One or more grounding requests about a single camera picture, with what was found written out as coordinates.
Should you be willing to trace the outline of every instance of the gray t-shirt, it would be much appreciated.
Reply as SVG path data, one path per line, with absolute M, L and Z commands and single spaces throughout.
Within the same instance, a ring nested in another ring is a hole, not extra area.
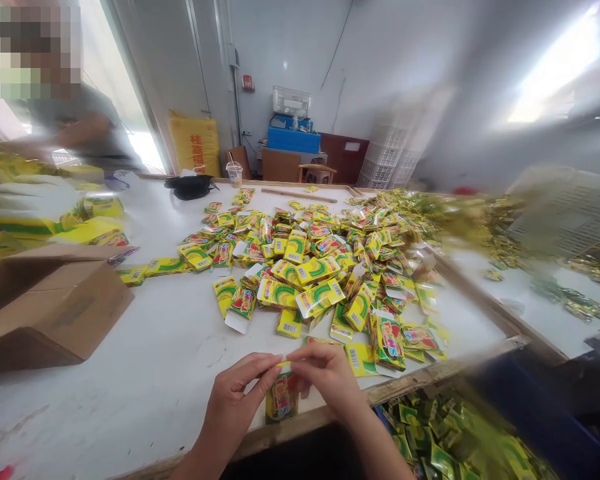
M 81 85 L 80 94 L 70 99 L 32 99 L 27 102 L 31 112 L 32 134 L 55 135 L 80 121 L 89 112 L 100 113 L 111 122 L 106 135 L 75 145 L 68 152 L 83 163 L 100 167 L 106 172 L 124 169 L 146 172 L 140 157 L 129 142 L 120 116 L 111 100 L 102 92 Z

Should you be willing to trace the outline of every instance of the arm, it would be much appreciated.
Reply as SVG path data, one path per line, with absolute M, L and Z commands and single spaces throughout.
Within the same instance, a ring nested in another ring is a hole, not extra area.
M 202 430 L 171 480 L 215 480 L 247 434 L 255 412 L 280 373 L 282 355 L 250 353 L 215 378 Z M 245 395 L 246 386 L 260 377 Z
M 2 143 L 7 150 L 28 159 L 46 159 L 58 149 L 70 149 L 76 145 L 95 140 L 106 135 L 111 127 L 108 117 L 97 112 L 88 112 L 85 117 L 66 127 L 51 137 L 27 135 Z
M 348 430 L 360 453 L 367 478 L 415 480 L 380 419 L 367 404 L 365 394 L 340 347 L 310 343 L 287 355 L 301 376 L 302 397 L 314 385 L 336 418 Z

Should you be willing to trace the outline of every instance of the yellow sack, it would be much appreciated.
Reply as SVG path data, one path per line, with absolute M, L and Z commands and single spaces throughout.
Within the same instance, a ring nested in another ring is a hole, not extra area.
M 221 177 L 220 146 L 215 120 L 186 118 L 174 111 L 170 111 L 169 116 L 169 130 L 180 170 L 202 167 L 196 171 Z

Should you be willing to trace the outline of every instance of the white table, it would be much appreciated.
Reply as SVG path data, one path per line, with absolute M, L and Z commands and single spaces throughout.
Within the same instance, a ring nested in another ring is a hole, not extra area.
M 219 184 L 200 200 L 182 202 L 161 181 L 144 180 L 123 202 L 127 232 L 140 250 L 127 260 L 148 263 L 176 255 L 176 245 L 203 227 L 210 201 L 231 206 L 235 190 Z M 273 214 L 289 197 L 260 192 L 249 205 Z M 301 187 L 283 187 L 303 192 Z M 320 189 L 332 197 L 332 213 L 347 208 L 346 190 Z M 233 272 L 236 279 L 242 270 Z M 218 372 L 252 351 L 288 353 L 301 345 L 274 333 L 277 314 L 256 309 L 246 335 L 224 325 L 209 271 L 146 280 L 135 299 L 94 354 L 81 365 L 0 375 L 0 469 L 15 465 L 16 479 L 102 480 L 124 474 L 191 448 L 201 428 Z M 505 334 L 470 300 L 448 285 L 438 287 L 442 322 L 451 330 L 449 358 L 487 350 Z M 404 313 L 412 323 L 424 317 L 416 306 Z M 330 319 L 314 336 L 326 337 Z M 368 343 L 364 334 L 356 341 Z M 407 373 L 427 366 L 407 361 Z M 389 381 L 360 380 L 362 388 Z M 322 406 L 315 390 L 300 411 Z M 251 429 L 264 423 L 264 405 Z
M 501 272 L 504 280 L 493 282 L 480 276 L 481 269 L 493 268 L 481 253 L 459 248 L 446 249 L 445 252 L 460 272 L 478 288 L 496 300 L 520 302 L 524 306 L 524 311 L 518 315 L 520 320 L 562 352 L 565 359 L 573 359 L 592 350 L 585 340 L 600 331 L 600 320 L 585 323 L 566 311 L 562 304 L 552 303 L 534 292 L 530 288 L 531 276 L 524 270 L 504 270 Z M 578 290 L 600 302 L 600 284 L 582 273 L 558 265 L 549 268 L 561 286 Z

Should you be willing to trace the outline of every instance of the black bag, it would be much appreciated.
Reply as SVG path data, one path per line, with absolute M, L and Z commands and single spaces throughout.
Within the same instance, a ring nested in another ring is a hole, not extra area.
M 196 177 L 173 177 L 165 180 L 165 187 L 173 189 L 173 194 L 180 200 L 194 200 L 205 197 L 211 189 L 220 190 L 211 182 L 210 175 Z

